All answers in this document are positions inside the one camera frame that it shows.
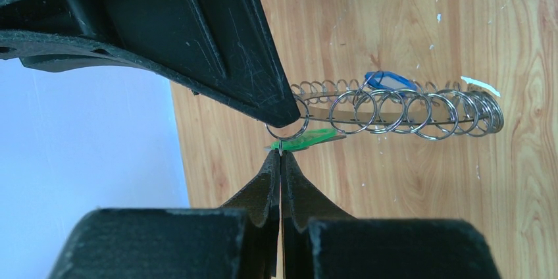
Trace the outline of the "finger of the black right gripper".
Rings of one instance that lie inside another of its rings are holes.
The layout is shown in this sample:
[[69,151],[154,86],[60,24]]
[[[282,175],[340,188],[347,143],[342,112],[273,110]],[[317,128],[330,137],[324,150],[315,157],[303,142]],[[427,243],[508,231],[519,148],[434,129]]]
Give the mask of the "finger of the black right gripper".
[[148,70],[275,128],[301,116],[261,0],[1,0],[1,58]]

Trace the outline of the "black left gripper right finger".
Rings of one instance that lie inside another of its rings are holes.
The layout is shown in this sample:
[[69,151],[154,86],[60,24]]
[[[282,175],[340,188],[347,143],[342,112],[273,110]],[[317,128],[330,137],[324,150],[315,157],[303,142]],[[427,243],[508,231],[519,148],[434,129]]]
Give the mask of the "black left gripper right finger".
[[281,158],[286,278],[499,278],[484,236],[455,219],[355,218]]

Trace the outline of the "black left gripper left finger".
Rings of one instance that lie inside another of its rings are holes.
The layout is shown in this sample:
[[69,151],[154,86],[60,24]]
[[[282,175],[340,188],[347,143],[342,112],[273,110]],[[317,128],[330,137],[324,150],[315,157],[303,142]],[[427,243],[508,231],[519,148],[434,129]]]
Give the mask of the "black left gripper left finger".
[[51,278],[270,278],[280,154],[214,209],[96,209],[71,231]]

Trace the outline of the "green key tag with key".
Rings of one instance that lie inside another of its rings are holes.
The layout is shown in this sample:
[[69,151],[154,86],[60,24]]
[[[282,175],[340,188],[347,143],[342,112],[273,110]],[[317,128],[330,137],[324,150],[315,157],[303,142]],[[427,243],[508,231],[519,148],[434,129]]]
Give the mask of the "green key tag with key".
[[290,141],[275,141],[264,148],[265,151],[279,149],[282,146],[283,151],[302,151],[314,145],[328,143],[331,141],[345,139],[346,136],[340,134],[332,128],[323,128],[317,130],[307,130],[298,138]]

